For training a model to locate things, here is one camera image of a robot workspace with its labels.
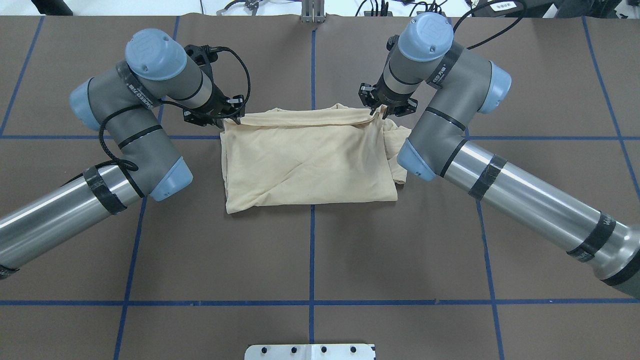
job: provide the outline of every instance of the gray robot arm segment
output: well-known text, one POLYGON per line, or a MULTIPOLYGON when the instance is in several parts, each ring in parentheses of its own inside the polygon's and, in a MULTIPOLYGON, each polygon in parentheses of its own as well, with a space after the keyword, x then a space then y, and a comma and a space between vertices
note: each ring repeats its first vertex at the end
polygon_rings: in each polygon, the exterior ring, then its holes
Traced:
POLYGON ((378 84, 368 97, 361 95, 366 106, 402 107, 423 80, 438 89, 398 163, 421 179, 439 175, 492 204, 591 265, 604 283, 640 299, 639 226, 616 221, 462 136, 476 112, 489 113, 500 104, 511 78, 454 42, 445 22, 434 13, 414 18, 391 41, 378 84))
POLYGON ((191 182, 189 168, 150 109, 167 95, 207 113, 222 108, 220 100, 228 98, 160 30, 135 34, 125 59, 116 69, 79 86, 70 102, 74 113, 93 130, 100 128, 102 119, 112 117, 105 128, 122 151, 122 159, 133 162, 137 170, 118 165, 91 167, 83 177, 0 219, 0 279, 140 197, 151 195, 160 201, 191 182))

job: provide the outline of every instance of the black cable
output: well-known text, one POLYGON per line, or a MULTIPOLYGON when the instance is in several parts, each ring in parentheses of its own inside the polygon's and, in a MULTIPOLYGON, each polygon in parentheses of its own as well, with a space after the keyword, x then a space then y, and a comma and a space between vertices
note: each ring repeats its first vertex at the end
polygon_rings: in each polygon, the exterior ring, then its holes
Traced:
MULTIPOLYGON (((93 167, 98 169, 98 168, 101 168, 101 167, 105 167, 107 165, 116 165, 116 163, 113 160, 109 160, 109 161, 104 161, 102 163, 96 164, 93 167)), ((78 174, 78 175, 72 177, 71 179, 69 179, 69 181, 67 181, 66 183, 62 184, 62 186, 65 186, 66 184, 69 184, 73 180, 77 180, 77 179, 81 178, 83 175, 84 175, 84 172, 81 172, 80 174, 78 174)))
POLYGON ((486 8, 487 6, 491 6, 493 4, 498 4, 498 3, 506 3, 506 2, 514 2, 514 3, 518 3, 520 5, 522 5, 522 12, 520 12, 520 15, 518 16, 518 18, 512 22, 509 26, 507 26, 506 28, 502 29, 501 31, 498 31, 495 35, 487 38, 486 40, 483 40, 479 43, 477 43, 476 45, 472 45, 470 47, 468 47, 467 49, 471 50, 471 49, 475 49, 476 47, 480 46, 480 45, 484 45, 487 42, 499 37, 500 35, 506 33, 507 31, 509 31, 512 27, 516 26, 525 16, 526 12, 527 12, 527 4, 525 4, 523 1, 519 1, 519 0, 492 0, 492 1, 488 1, 482 5, 476 6, 475 8, 467 11, 464 15, 462 15, 462 17, 460 17, 460 19, 458 20, 458 22, 456 23, 456 25, 453 27, 453 32, 455 33, 456 30, 458 29, 458 26, 460 26, 460 24, 469 16, 472 15, 474 12, 486 8))
POLYGON ((122 108, 112 113, 111 115, 107 116, 100 124, 100 129, 98 130, 98 141, 100 142, 100 146, 102 147, 102 150, 104 151, 105 154, 107 154, 107 156, 109 156, 109 158, 111 158, 111 160, 113 160, 120 168, 124 170, 138 171, 139 168, 135 163, 133 163, 133 161, 120 159, 109 150, 109 148, 107 147, 107 144, 104 142, 104 130, 107 126, 107 123, 111 121, 111 119, 115 118, 116 116, 130 110, 142 109, 142 108, 144 108, 144 106, 142 106, 141 104, 122 108))
MULTIPOLYGON (((246 65, 244 64, 242 59, 240 59, 240 56, 235 51, 233 51, 230 48, 225 47, 225 46, 219 46, 219 47, 217 47, 217 49, 218 49, 218 52, 226 51, 228 53, 231 53, 231 55, 236 57, 236 59, 238 60, 238 62, 242 66, 242 68, 244 69, 244 73, 246 75, 246 97, 244 98, 243 103, 240 105, 240 107, 238 107, 238 109, 236 109, 234 112, 232 112, 231 114, 228 114, 228 115, 209 115, 209 114, 205 114, 205 113, 200 113, 198 111, 194 111, 193 109, 190 109, 187 106, 184 106, 184 105, 179 104, 177 102, 166 101, 166 100, 160 100, 159 102, 162 103, 162 104, 168 104, 168 105, 177 106, 177 107, 179 107, 179 108, 181 108, 183 110, 191 111, 195 115, 198 115, 200 117, 206 117, 206 118, 209 118, 209 119, 225 119, 225 118, 229 118, 229 117, 232 117, 232 116, 237 115, 238 113, 240 113, 240 111, 242 111, 242 109, 246 106, 246 103, 247 103, 247 101, 249 101, 249 97, 251 96, 251 77, 249 76, 249 69, 246 68, 246 65)), ((102 147, 102 150, 104 151, 104 153, 107 154, 107 156, 109 156, 109 158, 111 160, 105 161, 103 163, 99 163, 98 165, 95 166, 96 168, 104 167, 104 166, 107 166, 107 165, 118 165, 118 167, 120 167, 123 172, 125 172, 125 171, 138 171, 139 167, 133 161, 127 160, 127 159, 120 159, 117 156, 115 156, 109 150, 109 148, 107 147, 106 142, 104 141, 104 130, 105 130, 106 126, 107 126, 107 123, 109 121, 111 121, 111 119, 115 118, 116 116, 118 116, 118 115, 120 115, 122 113, 125 113, 127 111, 131 111, 131 110, 135 110, 135 109, 141 109, 141 108, 144 108, 144 106, 142 106, 141 104, 127 106, 126 108, 122 108, 122 109, 110 114, 106 118, 104 118, 104 120, 100 124, 100 129, 98 130, 98 141, 100 142, 100 146, 102 147)), ((73 177, 71 180, 67 181, 64 185, 69 184, 73 180, 79 179, 81 176, 82 176, 82 173, 80 173, 79 175, 73 177)))
POLYGON ((411 9, 411 12, 409 13, 409 17, 413 16, 413 12, 415 11, 415 8, 417 8, 421 4, 424 5, 424 11, 425 12, 429 11, 429 4, 427 4, 427 2, 425 2, 425 1, 420 1, 418 3, 415 3, 415 5, 413 6, 413 9, 411 9))
POLYGON ((358 16, 358 14, 360 13, 360 9, 362 9, 362 7, 364 6, 364 4, 366 2, 367 2, 367 0, 362 0, 362 2, 360 3, 360 6, 358 6, 358 10, 356 10, 356 15, 354 15, 354 16, 358 16))
POLYGON ((233 0, 232 2, 230 2, 229 4, 227 4, 227 5, 225 6, 224 11, 229 10, 229 9, 231 8, 231 6, 234 6, 234 5, 235 5, 235 4, 237 4, 237 3, 242 3, 243 1, 244 1, 244 0, 233 0))

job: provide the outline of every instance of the metal plate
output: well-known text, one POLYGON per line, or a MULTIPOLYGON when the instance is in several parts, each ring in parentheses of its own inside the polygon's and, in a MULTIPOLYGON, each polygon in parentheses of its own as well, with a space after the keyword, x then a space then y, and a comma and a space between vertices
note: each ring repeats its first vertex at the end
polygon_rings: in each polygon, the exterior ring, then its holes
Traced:
POLYGON ((244 360, 375 360, 373 344, 252 345, 244 360))

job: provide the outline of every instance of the beige cloth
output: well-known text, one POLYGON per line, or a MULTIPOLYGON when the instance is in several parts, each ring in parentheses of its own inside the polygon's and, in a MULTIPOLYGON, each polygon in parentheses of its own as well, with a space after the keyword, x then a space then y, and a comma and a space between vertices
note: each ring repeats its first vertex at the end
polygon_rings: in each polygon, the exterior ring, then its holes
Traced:
POLYGON ((410 129, 380 109, 273 109, 225 121, 227 213, 252 206, 396 201, 406 170, 397 154, 410 129))

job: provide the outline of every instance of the blue tape line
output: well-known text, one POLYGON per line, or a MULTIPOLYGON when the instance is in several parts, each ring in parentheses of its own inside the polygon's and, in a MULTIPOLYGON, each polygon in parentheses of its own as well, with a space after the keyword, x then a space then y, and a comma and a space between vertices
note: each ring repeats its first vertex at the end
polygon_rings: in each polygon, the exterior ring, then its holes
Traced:
POLYGON ((537 305, 537 304, 640 304, 633 298, 621 299, 504 299, 496 300, 498 305, 537 305))
POLYGON ((617 136, 468 136, 469 140, 618 140, 617 136))
POLYGON ((311 110, 316 109, 316 30, 311 31, 311 110))
POLYGON ((0 300, 0 306, 122 306, 122 301, 101 300, 0 300))
POLYGON ((631 165, 631 160, 629 159, 627 147, 625 146, 625 142, 622 138, 622 133, 620 132, 618 119, 616 119, 616 114, 613 111, 613 106, 611 106, 609 93, 607 93, 607 88, 604 86, 604 80, 602 79, 602 74, 600 73, 600 67, 598 66, 598 61, 596 60, 596 54, 593 52, 593 46, 591 45, 591 36, 589 35, 589 27, 587 26, 587 18, 585 16, 582 16, 582 27, 584 28, 584 34, 587 38, 587 45, 589 46, 589 53, 591 53, 591 60, 593 61, 593 67, 596 70, 596 75, 598 76, 598 82, 600 82, 600 88, 602 88, 602 93, 604 94, 604 99, 605 99, 605 102, 607 103, 609 114, 611 115, 611 121, 613 121, 613 127, 615 127, 616 129, 616 134, 618 134, 618 140, 620 141, 620 147, 622 148, 622 153, 624 154, 625 161, 627 162, 629 175, 631 175, 631 181, 633 182, 634 188, 636 189, 636 196, 638 200, 640 200, 640 186, 638 186, 636 173, 634 172, 634 168, 631 165))
POLYGON ((307 306, 307 300, 132 300, 129 306, 307 306))
POLYGON ((36 32, 33 35, 33 39, 31 40, 31 45, 29 46, 27 57, 24 59, 24 63, 22 64, 20 75, 18 75, 18 81, 15 83, 15 87, 13 88, 13 93, 11 94, 11 100, 9 100, 9 105, 6 107, 6 112, 4 113, 4 119, 2 121, 2 125, 0 125, 0 136, 4 133, 4 128, 6 127, 6 123, 9 120, 9 115, 11 115, 11 108, 13 107, 13 102, 15 101, 15 97, 18 95, 18 90, 20 89, 22 78, 24 77, 24 73, 27 70, 27 65, 29 64, 29 60, 31 59, 33 48, 36 46, 36 41, 38 40, 38 35, 40 34, 40 29, 42 29, 43 22, 44 22, 44 16, 41 16, 40 22, 38 22, 38 27, 36 28, 36 32))
POLYGON ((491 305, 491 300, 315 300, 316 306, 432 306, 491 305))
MULTIPOLYGON (((311 110, 316 109, 316 29, 311 31, 311 110)), ((316 205, 311 205, 309 236, 309 343, 316 342, 315 309, 316 297, 316 205)))
POLYGON ((124 325, 127 320, 127 308, 129 307, 129 296, 131 295, 131 285, 133 283, 133 272, 136 269, 136 260, 138 258, 138 246, 140 245, 140 235, 142 234, 142 219, 145 216, 147 208, 147 198, 142 199, 140 206, 140 216, 138 217, 138 227, 136 229, 136 239, 133 243, 133 251, 131 252, 131 262, 129 263, 129 275, 127 276, 127 287, 124 292, 124 301, 122 304, 122 313, 120 314, 120 326, 118 326, 118 337, 116 338, 116 346, 113 352, 113 360, 118 360, 120 356, 120 345, 122 344, 122 336, 124 334, 124 325))
POLYGON ((113 360, 118 360, 120 357, 120 346, 122 345, 122 334, 124 334, 124 322, 127 318, 127 303, 122 306, 122 313, 120 313, 120 325, 118 326, 118 337, 116 338, 116 347, 113 351, 113 360))
POLYGON ((309 343, 316 342, 315 337, 315 300, 316 300, 316 205, 311 205, 309 236, 309 343))
MULTIPOLYGON (((219 135, 170 135, 174 140, 220 140, 219 135)), ((112 139, 110 135, 105 135, 105 139, 112 139)), ((618 141, 617 136, 465 136, 468 140, 577 140, 577 141, 618 141)), ((637 141, 640 136, 622 136, 624 141, 637 141)), ((0 139, 18 140, 95 140, 97 135, 0 135, 0 139)))
POLYGON ((491 296, 491 308, 493 311, 493 326, 495 327, 495 338, 498 343, 498 355, 500 360, 504 360, 504 348, 502 346, 502 333, 500 331, 500 319, 498 317, 498 306, 495 301, 495 289, 493 288, 493 274, 491 271, 491 261, 489 259, 489 246, 486 242, 486 231, 484 230, 484 217, 482 215, 482 205, 476 200, 476 211, 480 219, 480 230, 482 233, 482 243, 484 246, 484 264, 486 265, 486 278, 489 283, 489 296, 491 296))
POLYGON ((175 25, 173 25, 173 39, 178 38, 178 26, 180 26, 180 16, 175 17, 175 25))
POLYGON ((3 135, 2 139, 14 139, 14 140, 97 140, 97 135, 3 135))
MULTIPOLYGON (((130 300, 127 306, 469 306, 554 304, 640 304, 633 298, 463 300, 130 300)), ((123 306, 121 300, 0 300, 0 306, 123 306)))

